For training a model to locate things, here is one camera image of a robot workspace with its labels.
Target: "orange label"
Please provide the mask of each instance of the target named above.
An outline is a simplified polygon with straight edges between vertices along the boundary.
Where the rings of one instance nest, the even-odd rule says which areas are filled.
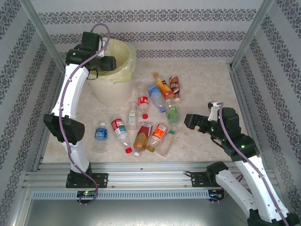
[[[166,133],[166,129],[167,128],[165,125],[159,124],[152,135],[161,139],[164,136],[164,134]]]
[[[164,99],[167,99],[167,97],[171,94],[173,94],[173,92],[171,91],[171,89],[169,88],[169,86],[167,85],[166,81],[164,79],[161,79],[157,82],[157,85],[161,91],[161,93],[163,94]]]

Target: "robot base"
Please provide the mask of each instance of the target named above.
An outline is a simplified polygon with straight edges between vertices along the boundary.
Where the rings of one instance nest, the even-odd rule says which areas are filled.
[[[92,177],[98,188],[106,188],[108,184],[108,174],[107,173],[92,173],[91,164],[89,164],[86,174]],[[74,172],[70,170],[67,177],[66,188],[94,188],[95,184],[81,173]]]

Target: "patterned wallpaper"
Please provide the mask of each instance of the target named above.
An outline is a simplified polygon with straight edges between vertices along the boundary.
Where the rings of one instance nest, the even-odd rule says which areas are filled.
[[[138,60],[226,60],[230,63],[262,0],[33,0],[61,56],[83,31],[106,23]]]
[[[0,2],[0,226],[31,171],[60,72],[17,0]]]
[[[236,71],[265,162],[301,218],[300,6],[273,3]]]

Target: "decorative border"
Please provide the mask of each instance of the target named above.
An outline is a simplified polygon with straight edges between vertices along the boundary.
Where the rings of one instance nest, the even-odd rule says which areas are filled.
[[[293,118],[290,116],[291,113],[287,109],[287,105],[285,104],[284,98],[282,98],[282,94],[280,89],[278,88],[276,79],[270,70],[268,62],[259,46],[257,39],[253,39],[250,43],[251,51],[256,59],[257,65],[262,73],[262,77],[267,85],[269,93],[271,94],[271,98],[274,101],[274,105],[276,110],[278,111],[278,115],[280,120],[282,121],[282,125],[284,126],[284,130],[287,133],[287,137],[290,140],[291,146],[293,146],[293,151],[295,152],[296,158],[299,160],[298,163],[301,164],[301,136],[298,134],[298,130],[296,129],[296,123],[293,121]]]
[[[25,161],[27,158],[28,151],[31,146],[31,141],[34,136],[35,129],[37,127],[39,117],[42,113],[42,108],[46,99],[46,95],[48,92],[48,89],[50,87],[53,74],[56,68],[56,64],[54,60],[52,59],[47,73],[45,75],[43,84],[41,86],[41,90],[38,94],[38,98],[32,113],[31,118],[29,119],[28,127],[25,131],[24,139],[22,140],[22,145],[20,147],[20,150],[18,152],[18,157],[16,158],[14,169],[12,171],[12,175],[9,177],[9,184],[7,184],[7,189],[4,192],[4,198],[1,200],[2,204],[0,206],[0,225],[5,225],[6,220],[9,215],[9,211],[11,209],[11,204],[13,203],[13,198],[16,194],[17,185],[20,181],[21,172],[24,168]]]
[[[252,21],[256,9],[151,9],[39,13],[49,24],[168,22],[168,21]]]
[[[234,57],[236,49],[147,49],[137,50],[138,58]]]
[[[276,3],[301,39],[301,7],[299,3],[296,0],[277,0]]]
[[[0,40],[3,39],[20,8],[21,4],[18,0],[7,0],[4,2],[0,10]]]
[[[136,41],[241,41],[245,32],[200,31],[200,32],[113,32],[111,38],[126,42]],[[52,34],[55,44],[81,43],[82,34]]]
[[[6,61],[3,70],[1,71],[0,105],[2,104],[2,100],[4,99],[5,94],[7,93],[7,89],[10,87],[10,83],[12,82],[12,79],[16,75],[17,69],[20,66],[20,63],[25,55],[25,52],[27,51],[29,44],[32,41],[35,32],[36,30],[33,24],[31,23],[31,21],[29,20],[26,23],[24,29],[22,30],[22,33],[18,38],[18,41],[16,42],[13,51],[11,51],[8,60]]]
[[[261,122],[264,126],[264,131],[266,133],[269,145],[271,147],[272,153],[274,154],[275,163],[278,166],[278,170],[280,172],[281,178],[285,184],[285,190],[288,194],[288,198],[290,199],[290,204],[294,209],[294,212],[299,216],[301,216],[301,209],[300,209],[301,199],[300,196],[297,194],[298,189],[293,184],[294,180],[292,179],[292,173],[288,169],[288,165],[284,157],[284,153],[282,152],[281,146],[279,145],[279,140],[274,132],[273,124],[271,123],[271,120],[269,118],[268,111],[263,102],[262,96],[260,94],[259,88],[257,86],[253,72],[251,70],[251,67],[249,65],[246,56],[243,56],[240,63],[242,65],[245,76],[247,78],[249,88],[252,92],[252,96],[255,101],[257,111],[260,115]]]
[[[294,58],[292,58],[289,49],[284,44],[284,41],[281,39],[279,32],[269,16],[264,18],[261,28],[268,38],[269,43],[278,58],[278,62],[282,66],[283,71],[286,73],[288,81],[291,83],[295,94],[297,94],[299,103],[301,104],[300,69],[297,67]]]
[[[11,111],[11,115],[8,118],[8,122],[6,123],[7,126],[2,132],[0,140],[0,170],[2,169],[2,164],[5,162],[5,156],[10,149],[12,138],[15,136],[17,126],[19,125],[19,121],[27,104],[35,79],[38,76],[46,52],[47,48],[42,42],[38,48],[38,51],[36,52],[36,55],[34,56],[32,65],[29,68],[29,71],[23,82],[20,93],[16,99],[16,103]]]

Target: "white bottle cap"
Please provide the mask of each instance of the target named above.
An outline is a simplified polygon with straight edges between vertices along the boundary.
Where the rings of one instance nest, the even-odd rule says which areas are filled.
[[[135,157],[139,157],[139,156],[140,156],[140,153],[139,153],[139,152],[134,152],[134,156],[135,156]]]

